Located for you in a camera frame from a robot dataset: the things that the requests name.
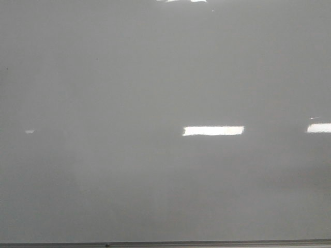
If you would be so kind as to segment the white glossy whiteboard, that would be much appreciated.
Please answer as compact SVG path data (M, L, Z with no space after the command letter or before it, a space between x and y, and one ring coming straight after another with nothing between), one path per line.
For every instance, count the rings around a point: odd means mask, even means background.
M1 242L330 238L330 1L1 1Z

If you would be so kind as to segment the grey aluminium whiteboard frame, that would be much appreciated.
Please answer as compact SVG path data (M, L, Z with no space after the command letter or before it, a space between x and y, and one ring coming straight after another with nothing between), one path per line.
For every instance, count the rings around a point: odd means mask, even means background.
M250 241L2 243L1 247L330 247L330 239L250 240Z

